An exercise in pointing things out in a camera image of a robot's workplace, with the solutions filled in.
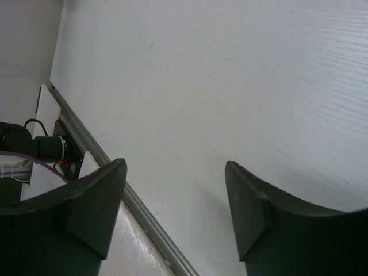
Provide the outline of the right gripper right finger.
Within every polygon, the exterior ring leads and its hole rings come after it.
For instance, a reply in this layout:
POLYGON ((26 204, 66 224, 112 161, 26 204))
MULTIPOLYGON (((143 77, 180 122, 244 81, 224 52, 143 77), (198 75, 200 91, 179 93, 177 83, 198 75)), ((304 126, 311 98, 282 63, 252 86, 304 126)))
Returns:
POLYGON ((313 204, 277 188, 235 161, 225 165, 225 185, 239 260, 246 261, 260 239, 274 226, 272 208, 306 217, 327 217, 342 211, 313 204))

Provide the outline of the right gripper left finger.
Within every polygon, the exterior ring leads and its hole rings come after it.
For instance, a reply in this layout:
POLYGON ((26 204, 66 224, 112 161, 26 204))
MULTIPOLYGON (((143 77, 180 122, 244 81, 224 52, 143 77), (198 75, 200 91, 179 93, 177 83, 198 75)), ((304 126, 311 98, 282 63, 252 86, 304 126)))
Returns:
POLYGON ((118 158, 11 209, 11 235, 41 247, 82 246, 105 260, 127 176, 118 158))

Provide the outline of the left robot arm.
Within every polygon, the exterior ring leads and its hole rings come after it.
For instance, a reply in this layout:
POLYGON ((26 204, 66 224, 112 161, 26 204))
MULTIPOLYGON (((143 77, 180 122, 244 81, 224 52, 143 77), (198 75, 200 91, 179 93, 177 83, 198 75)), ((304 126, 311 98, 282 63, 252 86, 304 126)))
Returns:
POLYGON ((71 180, 51 163, 66 160, 67 142, 50 136, 44 124, 34 118, 24 125, 1 122, 1 207, 20 201, 31 185, 34 167, 44 167, 65 183, 71 180))

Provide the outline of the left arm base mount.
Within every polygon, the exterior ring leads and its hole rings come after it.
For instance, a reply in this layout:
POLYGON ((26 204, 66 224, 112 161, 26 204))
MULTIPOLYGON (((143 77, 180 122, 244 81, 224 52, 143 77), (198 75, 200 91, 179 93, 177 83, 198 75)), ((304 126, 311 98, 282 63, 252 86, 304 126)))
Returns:
POLYGON ((64 158, 55 162, 53 168, 63 173, 70 181, 77 180, 81 171, 84 153, 61 119, 56 120, 53 134, 55 136, 61 136, 66 142, 64 158))

